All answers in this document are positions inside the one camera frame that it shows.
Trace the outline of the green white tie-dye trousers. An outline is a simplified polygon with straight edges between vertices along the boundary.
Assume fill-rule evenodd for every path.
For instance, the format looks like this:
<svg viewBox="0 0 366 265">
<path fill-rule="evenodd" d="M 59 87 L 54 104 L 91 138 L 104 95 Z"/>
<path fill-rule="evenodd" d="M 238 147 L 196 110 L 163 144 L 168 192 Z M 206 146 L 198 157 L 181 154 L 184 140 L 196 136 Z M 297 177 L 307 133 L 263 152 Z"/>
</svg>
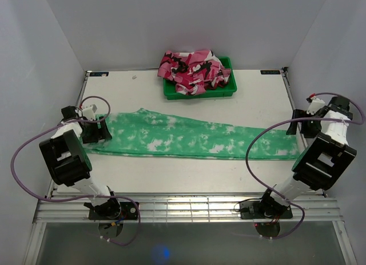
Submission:
<svg viewBox="0 0 366 265">
<path fill-rule="evenodd" d="M 253 145 L 261 128 L 234 126 L 152 112 L 112 113 L 106 119 L 112 139 L 84 146 L 88 153 L 134 157 L 220 160 L 294 160 L 297 138 L 272 129 Z"/>
</svg>

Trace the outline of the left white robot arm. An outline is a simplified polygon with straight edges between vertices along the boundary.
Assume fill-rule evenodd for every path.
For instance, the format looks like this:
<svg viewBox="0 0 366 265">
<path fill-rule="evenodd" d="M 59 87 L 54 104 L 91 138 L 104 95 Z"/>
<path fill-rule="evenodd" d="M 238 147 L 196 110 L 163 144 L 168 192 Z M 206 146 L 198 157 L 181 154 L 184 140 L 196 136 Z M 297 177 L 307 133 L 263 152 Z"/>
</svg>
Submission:
<svg viewBox="0 0 366 265">
<path fill-rule="evenodd" d="M 90 202 L 85 206 L 98 216 L 117 219 L 122 214 L 121 205 L 114 192 L 92 176 L 92 164 L 83 148 L 84 144 L 112 139 L 106 121 L 97 117 L 96 111 L 95 105 L 62 108 L 61 126 L 39 148 L 56 184 L 88 195 Z"/>
</svg>

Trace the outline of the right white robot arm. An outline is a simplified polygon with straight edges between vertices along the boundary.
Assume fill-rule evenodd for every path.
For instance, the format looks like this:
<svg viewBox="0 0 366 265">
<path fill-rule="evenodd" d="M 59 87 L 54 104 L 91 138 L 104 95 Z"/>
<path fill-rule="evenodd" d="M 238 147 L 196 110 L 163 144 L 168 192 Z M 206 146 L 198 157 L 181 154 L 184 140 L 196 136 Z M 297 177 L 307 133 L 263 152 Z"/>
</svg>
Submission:
<svg viewBox="0 0 366 265">
<path fill-rule="evenodd" d="M 293 175 L 283 183 L 267 189 L 258 203 L 264 217 L 281 216 L 288 210 L 290 201 L 302 193 L 330 189 L 356 157 L 356 150 L 347 142 L 347 129 L 353 119 L 350 100 L 334 96 L 325 103 L 316 95 L 307 98 L 306 110 L 295 109 L 292 119 L 299 119 L 300 129 L 292 122 L 288 135 L 300 132 L 311 144 L 303 151 L 292 167 Z"/>
</svg>

